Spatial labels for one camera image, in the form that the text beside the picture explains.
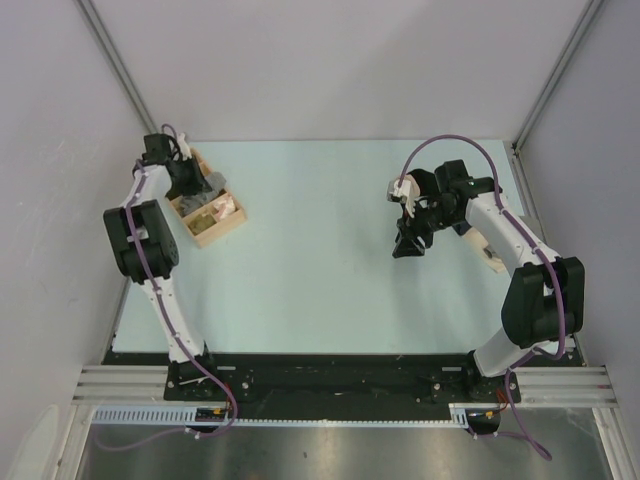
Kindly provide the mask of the grey striped underwear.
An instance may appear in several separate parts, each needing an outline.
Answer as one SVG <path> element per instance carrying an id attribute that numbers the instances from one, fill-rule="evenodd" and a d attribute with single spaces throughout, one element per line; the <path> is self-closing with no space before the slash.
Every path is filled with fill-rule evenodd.
<path id="1" fill-rule="evenodd" d="M 218 171 L 213 171 L 205 176 L 205 182 L 207 187 L 204 189 L 204 194 L 216 198 L 218 197 L 226 187 L 226 178 Z"/>

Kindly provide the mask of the wooden compartment organizer box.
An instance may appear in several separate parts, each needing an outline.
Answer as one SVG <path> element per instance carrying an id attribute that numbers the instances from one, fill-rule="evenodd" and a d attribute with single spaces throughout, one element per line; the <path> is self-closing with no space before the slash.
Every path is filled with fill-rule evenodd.
<path id="1" fill-rule="evenodd" d="M 247 214 L 224 175 L 213 170 L 194 147 L 190 153 L 212 191 L 185 198 L 172 189 L 166 198 L 190 238 L 204 248 L 243 224 Z"/>

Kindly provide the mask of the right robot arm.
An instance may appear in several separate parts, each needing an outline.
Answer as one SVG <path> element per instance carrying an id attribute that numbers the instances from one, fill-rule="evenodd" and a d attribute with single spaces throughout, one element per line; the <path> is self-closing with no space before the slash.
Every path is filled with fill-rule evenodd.
<path id="1" fill-rule="evenodd" d="M 392 180 L 387 199 L 400 204 L 393 257 L 420 257 L 436 232 L 452 228 L 475 239 L 490 265 L 503 265 L 510 284 L 499 330 L 473 351 L 475 366 L 461 376 L 463 393 L 484 401 L 497 378 L 517 361 L 550 342 L 559 348 L 583 328 L 585 268 L 538 238 L 508 206 L 491 177 L 471 177 L 463 161 L 433 172 L 415 169 Z"/>

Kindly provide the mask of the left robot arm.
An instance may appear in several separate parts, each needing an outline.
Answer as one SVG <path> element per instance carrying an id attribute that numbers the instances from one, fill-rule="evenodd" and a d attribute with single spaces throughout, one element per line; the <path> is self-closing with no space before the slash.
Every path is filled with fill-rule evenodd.
<path id="1" fill-rule="evenodd" d="M 176 136 L 149 134 L 144 146 L 129 193 L 119 206 L 104 211 L 103 222 L 120 273 L 141 288 L 159 318 L 169 360 L 190 363 L 205 355 L 206 342 L 184 312 L 174 275 L 179 250 L 161 202 L 168 194 L 209 193 L 211 186 Z"/>

